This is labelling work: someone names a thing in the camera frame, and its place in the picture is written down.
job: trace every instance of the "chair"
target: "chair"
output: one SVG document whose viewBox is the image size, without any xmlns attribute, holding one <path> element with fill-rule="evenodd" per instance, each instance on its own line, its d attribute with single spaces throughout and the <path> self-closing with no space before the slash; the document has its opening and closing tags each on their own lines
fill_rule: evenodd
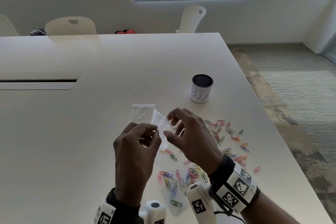
<svg viewBox="0 0 336 224">
<path fill-rule="evenodd" d="M 0 36 L 19 36 L 11 21 L 0 14 Z"/>
<path fill-rule="evenodd" d="M 189 5 L 183 12 L 180 29 L 176 33 L 195 33 L 207 10 L 200 5 Z"/>
<path fill-rule="evenodd" d="M 85 17 L 63 17 L 45 25 L 47 35 L 97 35 L 96 26 Z"/>
</svg>

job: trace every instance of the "person's left hand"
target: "person's left hand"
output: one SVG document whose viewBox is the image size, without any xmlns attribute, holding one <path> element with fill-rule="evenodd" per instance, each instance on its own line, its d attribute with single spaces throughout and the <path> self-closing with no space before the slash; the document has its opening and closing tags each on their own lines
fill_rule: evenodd
<svg viewBox="0 0 336 224">
<path fill-rule="evenodd" d="M 161 144 L 156 125 L 132 122 L 113 142 L 117 200 L 138 207 Z"/>
</svg>

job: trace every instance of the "white chair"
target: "white chair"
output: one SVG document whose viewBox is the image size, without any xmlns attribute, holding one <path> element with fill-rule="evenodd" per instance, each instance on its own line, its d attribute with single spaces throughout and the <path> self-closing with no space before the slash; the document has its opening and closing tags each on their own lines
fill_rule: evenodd
<svg viewBox="0 0 336 224">
<path fill-rule="evenodd" d="M 11 21 L 0 14 L 0 36 L 19 36 Z"/>
<path fill-rule="evenodd" d="M 180 29 L 176 33 L 195 33 L 207 10 L 200 5 L 189 5 L 183 12 Z"/>
<path fill-rule="evenodd" d="M 47 35 L 97 35 L 96 26 L 89 18 L 63 17 L 45 25 Z"/>
</svg>

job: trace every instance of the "gray striped carpet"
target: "gray striped carpet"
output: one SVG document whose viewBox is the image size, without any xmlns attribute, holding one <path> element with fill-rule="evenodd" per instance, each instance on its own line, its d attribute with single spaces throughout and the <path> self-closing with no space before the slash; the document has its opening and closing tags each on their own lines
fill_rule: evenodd
<svg viewBox="0 0 336 224">
<path fill-rule="evenodd" d="M 336 171 L 336 65 L 300 44 L 241 47 Z"/>
</svg>

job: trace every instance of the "brown patterned carpet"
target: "brown patterned carpet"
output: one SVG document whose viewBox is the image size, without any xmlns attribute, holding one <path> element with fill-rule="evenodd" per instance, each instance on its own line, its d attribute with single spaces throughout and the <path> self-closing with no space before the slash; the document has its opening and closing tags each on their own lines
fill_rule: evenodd
<svg viewBox="0 0 336 224">
<path fill-rule="evenodd" d="M 229 46 L 246 79 L 263 104 L 267 114 L 306 175 L 330 218 L 336 223 L 336 175 L 314 143 L 288 112 L 243 48 Z"/>
</svg>

